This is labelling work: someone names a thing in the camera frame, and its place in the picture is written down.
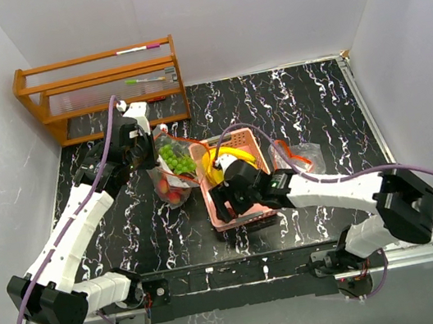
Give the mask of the green grape bunch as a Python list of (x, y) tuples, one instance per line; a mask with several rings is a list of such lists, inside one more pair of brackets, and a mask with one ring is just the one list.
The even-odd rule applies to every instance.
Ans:
[(162, 145), (158, 154), (165, 161), (167, 167), (176, 175), (193, 174), (196, 171), (194, 160), (186, 152), (184, 147), (169, 143)]

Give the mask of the clear zip bag orange zipper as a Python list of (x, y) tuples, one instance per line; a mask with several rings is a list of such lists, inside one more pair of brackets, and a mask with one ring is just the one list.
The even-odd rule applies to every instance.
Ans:
[(165, 124), (152, 132), (157, 165), (148, 170), (155, 193), (169, 208), (179, 208), (189, 199), (191, 190), (203, 183), (202, 166), (194, 160), (192, 150), (204, 148), (198, 141), (175, 137)]

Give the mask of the red strawberry bunch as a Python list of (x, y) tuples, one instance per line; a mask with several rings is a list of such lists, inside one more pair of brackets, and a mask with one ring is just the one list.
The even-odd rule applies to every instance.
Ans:
[(156, 192), (160, 199), (172, 208), (178, 208), (189, 199), (191, 188), (171, 186), (166, 179), (163, 179), (156, 183)]

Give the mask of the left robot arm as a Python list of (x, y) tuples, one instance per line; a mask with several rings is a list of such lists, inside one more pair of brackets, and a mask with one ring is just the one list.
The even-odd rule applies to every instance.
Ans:
[(75, 173), (66, 208), (41, 254), (24, 276), (8, 282), (18, 320), (83, 324), (90, 313), (110, 304), (136, 308), (143, 302), (143, 286), (133, 272), (116, 269), (82, 283), (75, 278), (89, 241), (130, 173), (156, 166), (146, 108), (133, 103), (107, 123), (105, 139), (89, 150)]

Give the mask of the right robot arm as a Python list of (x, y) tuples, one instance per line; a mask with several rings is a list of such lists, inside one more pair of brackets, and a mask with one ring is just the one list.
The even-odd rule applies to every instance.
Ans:
[(333, 207), (357, 209), (371, 215), (342, 230), (336, 247), (309, 258), (307, 271), (315, 275), (355, 270), (388, 244), (427, 244), (433, 230), (433, 188), (410, 170), (386, 168), (353, 178), (276, 169), (272, 173), (232, 162), (223, 182), (209, 190), (216, 217), (230, 222), (255, 205), (271, 209)]

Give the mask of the yellow banana bunch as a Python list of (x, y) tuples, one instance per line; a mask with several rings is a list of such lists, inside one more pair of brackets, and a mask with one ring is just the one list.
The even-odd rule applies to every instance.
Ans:
[(257, 161), (256, 158), (246, 151), (238, 148), (232, 147), (221, 147), (218, 155), (216, 155), (216, 149), (212, 148), (209, 152), (206, 152), (202, 158), (203, 170), (205, 172), (205, 176), (211, 185), (218, 185), (224, 180), (224, 175), (214, 169), (213, 163), (218, 156), (222, 154), (232, 154), (238, 158), (238, 160), (242, 160), (247, 162), (250, 166), (256, 167)]

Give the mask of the pink plastic basket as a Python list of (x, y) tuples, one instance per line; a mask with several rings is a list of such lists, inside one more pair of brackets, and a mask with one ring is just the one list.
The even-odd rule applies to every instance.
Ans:
[[(216, 148), (218, 139), (219, 136), (214, 136), (212, 138), (202, 140), (199, 143), (191, 144), (191, 146), (189, 147), (190, 156), (196, 162), (198, 167), (197, 175), (201, 178), (200, 189), (202, 190), (202, 196), (205, 200), (208, 215), (215, 230), (218, 232), (232, 230), (233, 228), (237, 228), (238, 226), (252, 224), (256, 221), (260, 221), (261, 219), (265, 219), (266, 217), (275, 215), (275, 210), (255, 204), (249, 210), (247, 210), (246, 213), (240, 214), (239, 216), (231, 220), (231, 222), (224, 223), (217, 218), (217, 210), (215, 204), (213, 203), (212, 198), (208, 193), (208, 191), (213, 187), (213, 184), (211, 184), (205, 176), (205, 170), (202, 166), (202, 160), (203, 155), (206, 152), (203, 145), (206, 145), (209, 148)], [(258, 168), (262, 169), (266, 173), (270, 171), (267, 162), (264, 160), (262, 151), (258, 146), (258, 142), (256, 141), (253, 132), (249, 128), (244, 127), (226, 133), (223, 140), (221, 141), (221, 146), (237, 148), (239, 150), (241, 149), (244, 152), (252, 154), (256, 158), (256, 166)]]

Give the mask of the green marker pen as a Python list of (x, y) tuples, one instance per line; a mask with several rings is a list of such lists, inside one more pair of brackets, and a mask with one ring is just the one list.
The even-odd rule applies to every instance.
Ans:
[(165, 76), (160, 76), (160, 77), (150, 77), (150, 78), (145, 78), (145, 79), (135, 79), (135, 80), (125, 80), (124, 83), (127, 85), (131, 85), (131, 84), (140, 84), (140, 83), (145, 83), (145, 82), (155, 82), (155, 81), (165, 81), (166, 77)]

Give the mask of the wooden shelf rack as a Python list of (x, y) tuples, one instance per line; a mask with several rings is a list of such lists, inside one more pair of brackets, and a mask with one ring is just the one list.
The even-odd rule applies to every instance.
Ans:
[[(128, 48), (160, 43), (160, 48), (116, 56)], [(164, 76), (174, 66), (178, 80), (127, 85), (125, 80)], [(189, 100), (181, 77), (172, 35), (84, 57), (15, 71), (12, 92), (26, 110), (44, 126), (62, 147), (86, 143), (103, 136), (101, 131), (71, 135), (75, 118), (103, 112), (112, 95), (128, 104), (161, 103), (178, 95), (183, 107), (168, 116), (154, 117), (151, 125), (188, 120)]]

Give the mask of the black base bar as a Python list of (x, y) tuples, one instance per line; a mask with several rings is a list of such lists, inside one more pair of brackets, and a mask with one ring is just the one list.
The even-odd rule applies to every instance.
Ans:
[(357, 272), (364, 260), (334, 244), (249, 255), (142, 276), (152, 324), (180, 317), (308, 295), (336, 294), (335, 277)]

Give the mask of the pink white marker pen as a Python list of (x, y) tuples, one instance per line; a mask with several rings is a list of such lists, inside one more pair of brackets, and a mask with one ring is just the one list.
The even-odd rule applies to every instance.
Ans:
[(160, 47), (161, 47), (160, 43), (152, 43), (152, 44), (137, 46), (133, 48), (127, 48), (126, 50), (115, 52), (115, 54), (116, 56), (123, 56), (128, 53), (148, 51), (149, 49), (160, 48)]

